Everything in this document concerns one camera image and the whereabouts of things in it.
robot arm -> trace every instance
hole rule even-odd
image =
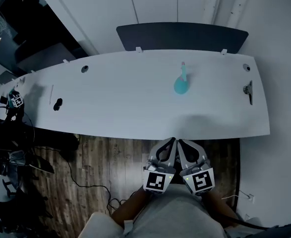
[[[176,140],[174,137],[152,148],[144,170],[143,189],[156,193],[166,191],[176,173],[174,162],[177,152],[182,167],[179,175],[190,192],[199,196],[210,191],[215,186],[214,172],[204,148],[192,141]]]

gray shirt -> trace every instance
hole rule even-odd
[[[79,238],[123,237],[123,229],[103,213],[94,213]],[[222,226],[213,220],[198,197],[185,185],[170,184],[162,195],[154,195],[133,223],[127,238],[226,238]]]

floor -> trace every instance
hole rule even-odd
[[[239,139],[196,141],[205,148],[214,168],[215,190],[223,196],[236,193],[239,180]],[[70,162],[79,185],[101,184],[112,198],[127,199],[142,186],[143,166],[156,141],[80,136],[80,145]],[[55,174],[36,170],[35,186],[47,196],[53,219],[45,224],[61,238],[77,238],[93,212],[107,210],[108,193],[103,187],[78,187],[71,179],[68,163],[56,151],[41,148],[36,153],[48,160]],[[235,197],[225,199],[234,208]]]

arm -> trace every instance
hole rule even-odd
[[[137,192],[113,212],[111,218],[124,228],[124,221],[133,220],[147,204],[150,197],[151,194],[144,191],[143,186],[140,187]]]
[[[214,220],[219,222],[223,228],[229,226],[235,227],[238,225],[237,223],[234,223],[224,217],[220,217],[219,214],[217,214],[220,213],[238,220],[238,217],[234,211],[224,201],[221,200],[215,191],[209,191],[205,194],[202,194],[201,198],[209,215]]]

table top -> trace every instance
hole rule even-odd
[[[189,90],[179,95],[174,82],[182,61]],[[84,66],[88,70],[82,73]],[[243,92],[251,80],[253,105]],[[258,68],[253,57],[244,55],[191,50],[110,53],[27,74],[3,85],[0,95],[16,85],[25,112],[35,127],[44,129],[158,140],[270,133]],[[54,111],[58,98],[62,106]],[[2,109],[0,118],[5,118]]]

